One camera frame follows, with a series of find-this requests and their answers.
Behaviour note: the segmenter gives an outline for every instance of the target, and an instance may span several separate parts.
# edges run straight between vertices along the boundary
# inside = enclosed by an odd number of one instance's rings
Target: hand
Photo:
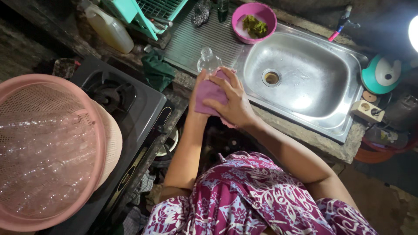
[[[231,84],[219,77],[209,76],[209,80],[218,84],[225,91],[229,100],[228,104],[223,105],[216,100],[209,99],[203,100],[203,104],[216,109],[223,118],[240,128],[252,125],[257,116],[251,108],[242,82],[231,70],[225,67],[221,67],[221,70],[231,79]]]
[[[199,113],[199,112],[195,112],[194,111],[194,108],[196,106],[196,90],[197,90],[197,87],[199,86],[199,83],[201,81],[203,81],[203,79],[205,78],[205,76],[206,76],[206,69],[202,69],[202,71],[200,72],[200,74],[197,75],[196,83],[194,85],[193,92],[192,92],[192,94],[190,96],[190,100],[189,100],[189,113],[188,113],[187,116],[190,116],[193,119],[207,120],[210,117],[209,114],[203,114],[203,113]]]

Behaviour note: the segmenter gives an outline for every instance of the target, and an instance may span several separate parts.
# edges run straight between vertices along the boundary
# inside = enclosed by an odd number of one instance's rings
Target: woman's right hand
[[[218,84],[225,91],[229,100],[228,104],[223,105],[210,99],[203,100],[203,104],[216,109],[223,118],[240,128],[253,125],[257,116],[247,99],[242,82],[230,69],[221,67],[221,70],[231,79],[231,84],[225,79],[214,76],[209,76],[209,80]]]

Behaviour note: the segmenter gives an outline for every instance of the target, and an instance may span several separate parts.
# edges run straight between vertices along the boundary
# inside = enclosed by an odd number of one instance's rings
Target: plastic bottle
[[[206,74],[214,75],[213,72],[222,66],[222,60],[212,53],[209,47],[204,47],[201,51],[202,56],[197,62],[197,71],[206,69]]]
[[[397,149],[402,149],[408,144],[408,133],[381,130],[375,126],[367,130],[364,137],[373,143],[391,146]]]
[[[218,20],[220,23],[228,18],[229,0],[218,0]]]
[[[109,46],[125,54],[132,50],[132,38],[118,19],[108,15],[88,0],[84,0],[81,7],[90,25]]]

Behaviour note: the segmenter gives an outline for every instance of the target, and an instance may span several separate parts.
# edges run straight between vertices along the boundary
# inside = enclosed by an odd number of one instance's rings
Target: dish towel
[[[174,79],[174,68],[163,62],[163,55],[155,50],[142,57],[141,62],[144,68],[145,79],[150,87],[162,92],[164,88]]]
[[[228,78],[228,76],[224,74],[220,69],[217,70],[216,76],[219,78],[223,78],[227,80],[229,83],[231,83],[231,80]],[[222,123],[225,124],[227,127],[237,128],[236,125],[228,122],[226,119],[221,117],[221,115],[218,113],[218,111],[216,111],[216,109],[203,104],[204,99],[217,100],[219,103],[223,105],[228,104],[227,94],[219,85],[207,79],[203,80],[200,82],[199,86],[197,87],[196,93],[197,93],[196,94],[196,107],[194,108],[196,112],[220,117]]]

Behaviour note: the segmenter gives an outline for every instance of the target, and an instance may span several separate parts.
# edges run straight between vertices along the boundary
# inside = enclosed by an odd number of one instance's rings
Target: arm
[[[225,90],[229,99],[228,104],[222,105],[215,100],[204,100],[204,104],[215,108],[228,121],[254,136],[306,186],[314,200],[324,197],[334,198],[357,209],[350,194],[332,169],[311,150],[256,116],[246,98],[241,81],[230,70],[222,68],[222,71],[231,79],[231,84],[217,77],[209,77],[209,79]]]
[[[196,79],[194,91],[190,97],[189,113],[184,124],[184,131],[168,167],[160,201],[176,196],[189,196],[193,189],[199,167],[203,132],[209,117],[209,115],[194,111],[195,90],[205,76],[206,71],[203,70]]]

